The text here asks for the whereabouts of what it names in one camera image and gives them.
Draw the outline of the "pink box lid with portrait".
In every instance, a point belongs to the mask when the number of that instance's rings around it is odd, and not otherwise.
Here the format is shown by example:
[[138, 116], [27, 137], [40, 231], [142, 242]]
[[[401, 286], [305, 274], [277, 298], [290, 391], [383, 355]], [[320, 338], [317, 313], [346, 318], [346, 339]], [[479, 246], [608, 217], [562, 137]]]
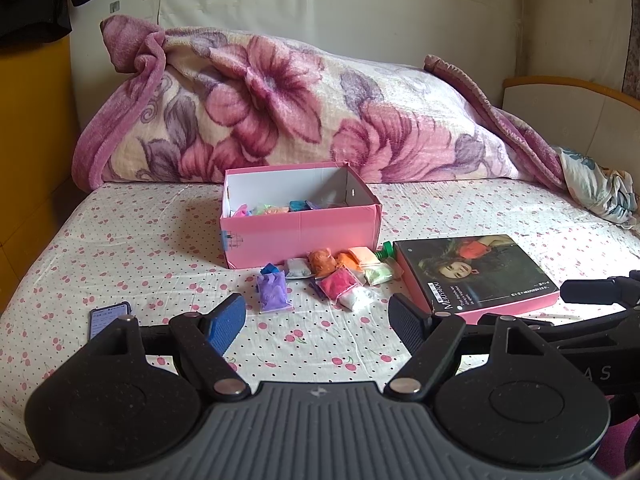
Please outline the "pink box lid with portrait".
[[560, 298], [555, 282], [506, 234], [398, 240], [394, 252], [409, 297], [427, 313], [475, 324], [486, 313], [522, 315]]

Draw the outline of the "blue plastic toy bolt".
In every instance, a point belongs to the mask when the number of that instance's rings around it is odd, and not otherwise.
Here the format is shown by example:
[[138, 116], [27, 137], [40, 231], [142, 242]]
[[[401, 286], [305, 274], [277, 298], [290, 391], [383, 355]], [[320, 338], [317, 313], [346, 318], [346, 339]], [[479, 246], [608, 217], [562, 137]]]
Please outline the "blue plastic toy bolt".
[[266, 275], [266, 274], [275, 274], [275, 273], [279, 273], [280, 269], [275, 266], [273, 263], [268, 263], [266, 264], [262, 270], [260, 270], [260, 273], [262, 275]]

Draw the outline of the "pink clay bag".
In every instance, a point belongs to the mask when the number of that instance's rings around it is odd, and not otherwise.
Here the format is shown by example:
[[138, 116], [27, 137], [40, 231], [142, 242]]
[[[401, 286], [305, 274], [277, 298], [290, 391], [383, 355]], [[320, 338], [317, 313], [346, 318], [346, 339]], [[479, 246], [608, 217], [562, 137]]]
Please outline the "pink clay bag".
[[360, 281], [349, 268], [338, 268], [317, 282], [322, 292], [332, 301], [336, 301], [359, 284]]

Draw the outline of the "white clay bag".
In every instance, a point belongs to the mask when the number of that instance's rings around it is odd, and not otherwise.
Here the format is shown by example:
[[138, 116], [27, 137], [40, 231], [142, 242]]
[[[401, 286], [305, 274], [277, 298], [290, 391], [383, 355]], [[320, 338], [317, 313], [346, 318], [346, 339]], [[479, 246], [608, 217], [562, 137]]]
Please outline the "white clay bag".
[[373, 301], [374, 297], [369, 292], [369, 289], [361, 285], [354, 286], [337, 298], [337, 302], [350, 312], [360, 312], [367, 309]]

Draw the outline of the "light green clay bag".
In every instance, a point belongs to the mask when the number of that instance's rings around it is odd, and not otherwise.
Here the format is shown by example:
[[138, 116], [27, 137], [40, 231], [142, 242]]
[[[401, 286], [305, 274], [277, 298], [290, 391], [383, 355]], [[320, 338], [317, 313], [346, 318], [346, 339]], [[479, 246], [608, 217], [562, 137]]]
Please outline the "light green clay bag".
[[386, 262], [370, 263], [362, 268], [362, 273], [370, 286], [378, 286], [393, 281], [395, 271]]

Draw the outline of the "purple clay bag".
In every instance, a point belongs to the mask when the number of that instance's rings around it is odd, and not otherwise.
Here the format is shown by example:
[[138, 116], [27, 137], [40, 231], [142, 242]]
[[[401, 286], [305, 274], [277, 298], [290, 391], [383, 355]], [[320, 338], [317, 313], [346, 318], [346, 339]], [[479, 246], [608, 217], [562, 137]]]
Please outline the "purple clay bag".
[[257, 279], [260, 308], [262, 312], [277, 312], [291, 307], [288, 286], [282, 272], [260, 274]]

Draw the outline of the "green plastic toy bolt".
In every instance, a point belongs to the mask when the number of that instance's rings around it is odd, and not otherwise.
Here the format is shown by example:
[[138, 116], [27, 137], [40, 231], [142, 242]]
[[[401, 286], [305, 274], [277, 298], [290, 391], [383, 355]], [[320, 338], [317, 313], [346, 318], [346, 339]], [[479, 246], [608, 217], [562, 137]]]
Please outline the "green plastic toy bolt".
[[384, 242], [379, 250], [375, 252], [376, 258], [380, 261], [396, 259], [395, 246], [393, 242]]

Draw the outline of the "peach clay bag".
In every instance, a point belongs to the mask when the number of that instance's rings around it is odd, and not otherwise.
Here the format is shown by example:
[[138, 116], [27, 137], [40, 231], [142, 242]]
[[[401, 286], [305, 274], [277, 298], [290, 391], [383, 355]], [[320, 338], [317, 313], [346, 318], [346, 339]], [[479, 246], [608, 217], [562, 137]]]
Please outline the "peach clay bag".
[[367, 247], [351, 247], [348, 252], [356, 261], [358, 266], [361, 266], [362, 268], [364, 266], [373, 266], [375, 263], [380, 262], [375, 253]]

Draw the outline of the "black smartphone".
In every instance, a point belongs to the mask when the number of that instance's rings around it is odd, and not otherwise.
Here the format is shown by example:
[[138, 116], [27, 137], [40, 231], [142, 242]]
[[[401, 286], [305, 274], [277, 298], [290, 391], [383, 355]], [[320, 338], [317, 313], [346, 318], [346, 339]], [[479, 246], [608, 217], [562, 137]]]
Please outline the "black smartphone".
[[111, 322], [123, 315], [131, 314], [131, 306], [127, 301], [109, 307], [92, 309], [89, 313], [89, 339], [101, 333]]

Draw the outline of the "dark orange clay bag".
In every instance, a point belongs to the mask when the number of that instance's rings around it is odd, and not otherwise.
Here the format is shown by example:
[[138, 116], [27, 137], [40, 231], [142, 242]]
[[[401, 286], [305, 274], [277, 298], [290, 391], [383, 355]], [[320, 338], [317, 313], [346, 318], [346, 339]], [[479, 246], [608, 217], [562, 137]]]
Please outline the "dark orange clay bag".
[[338, 268], [338, 263], [329, 248], [313, 250], [308, 254], [308, 262], [316, 278], [325, 278]]

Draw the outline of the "pink open cardboard box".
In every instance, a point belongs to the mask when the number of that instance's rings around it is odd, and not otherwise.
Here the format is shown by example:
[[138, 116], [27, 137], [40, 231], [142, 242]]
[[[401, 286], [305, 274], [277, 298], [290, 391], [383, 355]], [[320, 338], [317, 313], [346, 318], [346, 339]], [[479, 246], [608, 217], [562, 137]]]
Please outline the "pink open cardboard box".
[[[346, 207], [224, 218], [241, 200], [344, 200]], [[356, 171], [346, 164], [320, 162], [263, 166], [226, 172], [221, 201], [221, 245], [231, 269], [303, 257], [315, 249], [340, 252], [378, 247], [382, 205]]]

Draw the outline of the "clay bags inside box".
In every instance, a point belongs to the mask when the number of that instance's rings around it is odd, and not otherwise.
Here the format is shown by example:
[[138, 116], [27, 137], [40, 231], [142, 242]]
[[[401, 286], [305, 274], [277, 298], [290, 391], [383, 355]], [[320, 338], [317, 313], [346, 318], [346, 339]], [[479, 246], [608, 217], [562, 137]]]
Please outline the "clay bags inside box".
[[224, 218], [247, 218], [268, 216], [268, 214], [292, 214], [346, 207], [344, 200], [241, 200], [239, 205], [230, 206], [224, 213]]

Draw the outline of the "wooden bed footboard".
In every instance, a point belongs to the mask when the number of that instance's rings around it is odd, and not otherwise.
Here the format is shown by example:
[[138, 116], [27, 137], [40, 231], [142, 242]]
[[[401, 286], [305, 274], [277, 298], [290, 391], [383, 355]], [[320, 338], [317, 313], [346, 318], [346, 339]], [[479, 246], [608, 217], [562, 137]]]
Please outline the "wooden bed footboard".
[[523, 76], [503, 81], [502, 108], [548, 143], [586, 155], [639, 180], [639, 101], [575, 78]]

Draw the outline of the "yellow wooden wardrobe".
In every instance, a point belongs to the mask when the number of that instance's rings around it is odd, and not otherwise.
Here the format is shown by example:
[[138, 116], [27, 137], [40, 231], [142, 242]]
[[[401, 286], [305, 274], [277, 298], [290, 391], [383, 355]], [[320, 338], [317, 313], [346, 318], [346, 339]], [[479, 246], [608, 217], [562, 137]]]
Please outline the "yellow wooden wardrobe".
[[70, 40], [1, 51], [1, 307], [84, 198]]

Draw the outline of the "floral pink fleece blanket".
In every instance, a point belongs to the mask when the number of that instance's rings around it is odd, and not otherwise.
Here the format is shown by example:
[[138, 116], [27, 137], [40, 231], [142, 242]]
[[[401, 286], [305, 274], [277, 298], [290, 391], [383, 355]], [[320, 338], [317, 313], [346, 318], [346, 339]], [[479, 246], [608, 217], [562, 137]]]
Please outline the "floral pink fleece blanket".
[[163, 29], [127, 15], [101, 23], [125, 81], [77, 142], [72, 176], [219, 183], [233, 169], [337, 162], [368, 183], [532, 180], [561, 191], [556, 151], [495, 107], [460, 68], [322, 51], [207, 27]]

